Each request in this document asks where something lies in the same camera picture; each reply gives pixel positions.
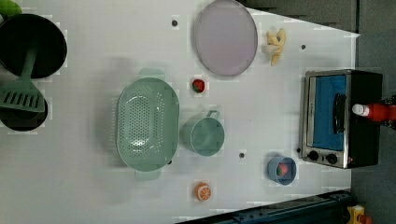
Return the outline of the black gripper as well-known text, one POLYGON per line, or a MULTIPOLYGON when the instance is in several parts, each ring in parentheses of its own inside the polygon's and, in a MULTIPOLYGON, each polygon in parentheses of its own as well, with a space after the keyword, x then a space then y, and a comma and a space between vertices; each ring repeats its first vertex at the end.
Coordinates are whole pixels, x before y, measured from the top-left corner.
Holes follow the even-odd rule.
POLYGON ((388 108, 388 117, 381 124, 392 130, 396 130, 396 95, 392 95, 381 101, 388 108))

